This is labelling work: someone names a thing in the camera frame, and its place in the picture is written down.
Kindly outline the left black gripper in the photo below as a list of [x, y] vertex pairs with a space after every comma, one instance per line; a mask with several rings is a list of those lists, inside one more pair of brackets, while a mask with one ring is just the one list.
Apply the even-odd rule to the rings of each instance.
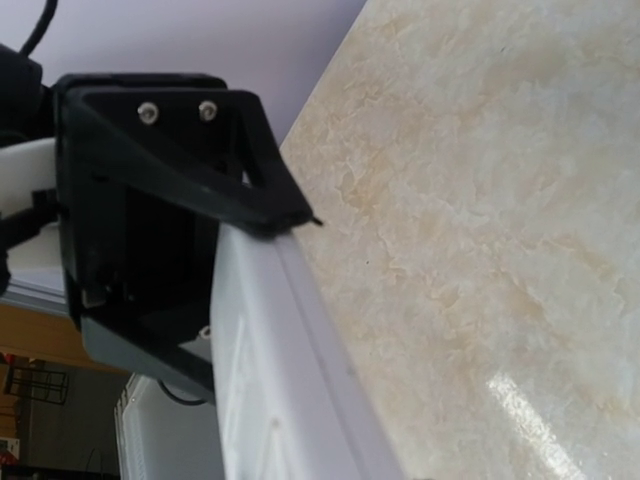
[[209, 75], [69, 75], [54, 88], [69, 313], [104, 364], [215, 399], [185, 349], [209, 323], [219, 224], [317, 222], [259, 97]]

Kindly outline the white remote control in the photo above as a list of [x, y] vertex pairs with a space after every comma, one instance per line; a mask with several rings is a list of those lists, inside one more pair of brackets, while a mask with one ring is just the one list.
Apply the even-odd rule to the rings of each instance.
[[400, 479], [404, 473], [296, 238], [221, 228], [214, 404], [135, 375], [115, 409], [125, 479]]

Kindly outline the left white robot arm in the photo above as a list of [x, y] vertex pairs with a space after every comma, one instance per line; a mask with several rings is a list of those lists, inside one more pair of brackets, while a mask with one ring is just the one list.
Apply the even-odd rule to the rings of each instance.
[[2, 49], [2, 253], [56, 225], [89, 356], [213, 402], [212, 364], [185, 344], [209, 323], [220, 229], [314, 218], [259, 97], [206, 74], [41, 79]]

